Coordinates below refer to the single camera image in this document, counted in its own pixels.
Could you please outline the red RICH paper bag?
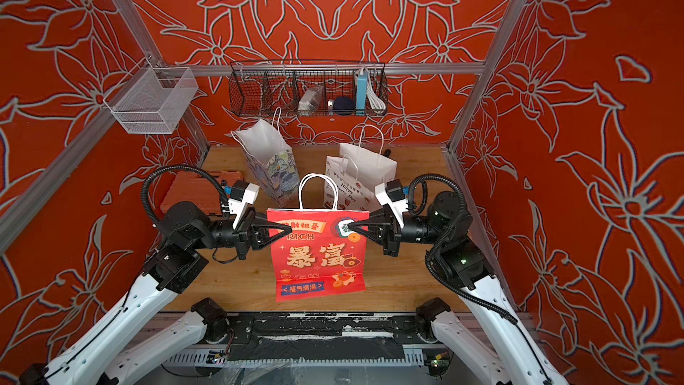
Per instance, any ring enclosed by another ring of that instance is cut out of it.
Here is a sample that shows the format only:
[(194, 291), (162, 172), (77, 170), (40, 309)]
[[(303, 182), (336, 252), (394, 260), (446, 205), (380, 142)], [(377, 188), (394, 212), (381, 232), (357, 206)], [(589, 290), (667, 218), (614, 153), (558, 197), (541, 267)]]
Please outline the red RICH paper bag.
[(347, 224), (370, 217), (368, 211), (307, 209), (302, 192), (311, 179), (320, 178), (336, 191), (323, 174), (310, 173), (301, 179), (295, 209), (268, 210), (266, 217), (290, 226), (292, 233), (271, 244), (275, 274), (275, 299), (279, 303), (316, 297), (362, 292), (366, 251), (352, 251)]

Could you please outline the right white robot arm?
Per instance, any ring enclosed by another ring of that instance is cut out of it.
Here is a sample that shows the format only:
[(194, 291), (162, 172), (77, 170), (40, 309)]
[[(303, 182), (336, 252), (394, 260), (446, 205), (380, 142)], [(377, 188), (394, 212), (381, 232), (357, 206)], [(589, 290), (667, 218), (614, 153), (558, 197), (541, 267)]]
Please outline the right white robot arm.
[(418, 334), (444, 344), (483, 384), (565, 384), (506, 298), (489, 260), (468, 235), (473, 217), (459, 185), (447, 176), (417, 176), (377, 185), (379, 210), (344, 228), (395, 257), (405, 243), (426, 244), (425, 266), (454, 292), (489, 342), (477, 338), (439, 298), (416, 310)]

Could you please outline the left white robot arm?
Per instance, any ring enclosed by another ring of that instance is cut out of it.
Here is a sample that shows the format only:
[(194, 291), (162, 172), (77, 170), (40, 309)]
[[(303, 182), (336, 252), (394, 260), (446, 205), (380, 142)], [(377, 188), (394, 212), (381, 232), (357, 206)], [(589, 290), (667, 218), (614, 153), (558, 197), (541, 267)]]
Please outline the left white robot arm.
[[(218, 192), (220, 219), (212, 220), (190, 201), (174, 204), (158, 217), (149, 201), (156, 178), (170, 171), (192, 172)], [(47, 364), (34, 364), (21, 384), (134, 384), (178, 352), (206, 340), (217, 343), (233, 328), (226, 312), (210, 298), (195, 304), (171, 326), (144, 342), (129, 344), (162, 308), (182, 294), (208, 260), (201, 251), (233, 249), (237, 260), (290, 235), (288, 225), (271, 222), (254, 208), (257, 185), (242, 180), (222, 186), (207, 171), (185, 164), (151, 173), (141, 190), (142, 206), (162, 239), (120, 301), (75, 344)]]

